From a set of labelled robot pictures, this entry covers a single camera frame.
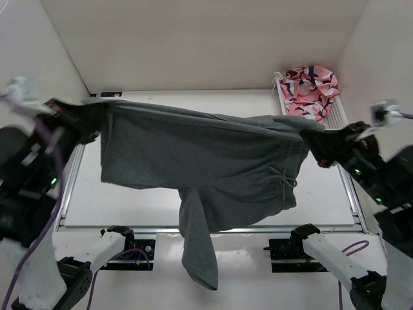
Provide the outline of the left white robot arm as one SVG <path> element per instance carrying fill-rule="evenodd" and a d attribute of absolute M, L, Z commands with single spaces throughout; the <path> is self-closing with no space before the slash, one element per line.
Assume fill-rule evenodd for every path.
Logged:
<path fill-rule="evenodd" d="M 117 256 L 131 257 L 136 249 L 130 228 L 112 226 L 85 253 L 56 259 L 52 226 L 62 199 L 50 190 L 63 190 L 72 152 L 97 138 L 108 107 L 56 99 L 45 107 L 31 134 L 13 126 L 1 129 L 1 245 L 15 265 L 11 284 L 20 287 L 18 298 L 5 298 L 3 308 L 71 309 L 100 268 Z"/>

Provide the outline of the grey shorts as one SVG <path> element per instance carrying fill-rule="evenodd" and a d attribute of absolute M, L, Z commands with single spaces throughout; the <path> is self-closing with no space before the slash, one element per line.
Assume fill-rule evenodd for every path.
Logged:
<path fill-rule="evenodd" d="M 247 227 L 296 205 L 308 155 L 298 116 L 239 118 L 124 100 L 89 98 L 86 118 L 101 133 L 101 180 L 133 189 L 175 189 L 181 198 L 182 264 L 218 288 L 211 234 Z"/>

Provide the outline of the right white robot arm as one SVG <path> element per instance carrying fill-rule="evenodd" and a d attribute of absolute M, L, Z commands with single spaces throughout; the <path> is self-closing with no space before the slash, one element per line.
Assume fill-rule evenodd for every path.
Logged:
<path fill-rule="evenodd" d="M 312 224 L 291 232 L 290 252 L 318 261 L 341 283 L 356 309 L 412 309 L 412 146 L 384 161 L 373 131 L 359 121 L 339 130 L 303 130 L 300 135 L 320 167 L 340 165 L 382 207 L 374 218 L 387 273 L 362 267 Z"/>

